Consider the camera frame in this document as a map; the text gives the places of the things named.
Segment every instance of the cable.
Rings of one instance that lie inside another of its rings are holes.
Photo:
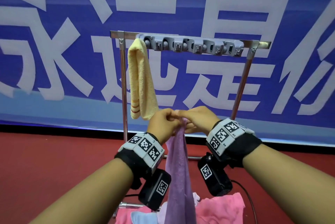
[[[129,195],[125,195],[125,197],[137,197],[139,194],[129,194]]]
[[[236,184],[238,184],[238,185],[244,190],[244,192],[246,193],[246,195],[247,195],[247,197],[248,197],[248,199],[249,199],[249,201],[250,201],[251,208],[252,208],[252,210],[253,210],[253,212],[254,212],[255,224],[258,224],[258,222],[257,222],[257,217],[256,217],[255,207],[254,207],[254,204],[253,204],[253,202],[252,202],[252,200],[251,200],[251,197],[250,197],[249,193],[248,193],[247,190],[242,186],[242,184],[240,184],[239,182],[237,182],[237,181],[235,181],[235,180],[230,180],[230,181],[231,181],[231,182],[234,182],[234,183],[236,183]]]

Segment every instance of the gray plastic holder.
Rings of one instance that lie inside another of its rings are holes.
[[[244,48],[242,41],[234,39],[184,37],[150,33],[139,33],[136,38],[143,40],[147,49],[155,51],[170,50],[174,52],[208,53],[211,55],[240,57]]]

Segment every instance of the wristband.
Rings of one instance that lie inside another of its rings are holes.
[[[206,145],[218,160],[229,158],[240,167],[242,159],[261,143],[253,130],[229,118],[217,122],[206,138]]]
[[[140,178],[150,177],[160,164],[164,149],[153,134],[137,133],[128,142],[124,143],[115,158],[126,163],[134,174],[132,189],[141,186]]]

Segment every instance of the red carpet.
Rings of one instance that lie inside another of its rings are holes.
[[[86,176],[110,161],[122,144],[120,140],[0,133],[0,223],[28,223],[44,208]],[[189,156],[202,156],[205,146],[188,146]],[[287,153],[288,155],[335,176],[335,156]],[[190,161],[193,191],[201,198],[211,197],[197,168]],[[265,191],[244,169],[226,168],[231,179],[249,192],[262,223],[292,223]],[[246,208],[244,223],[254,223],[252,210],[241,188]],[[126,198],[137,202],[137,198]]]

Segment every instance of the yellow towel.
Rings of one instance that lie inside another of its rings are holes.
[[[149,120],[158,111],[148,53],[143,40],[136,38],[128,49],[131,117]]]

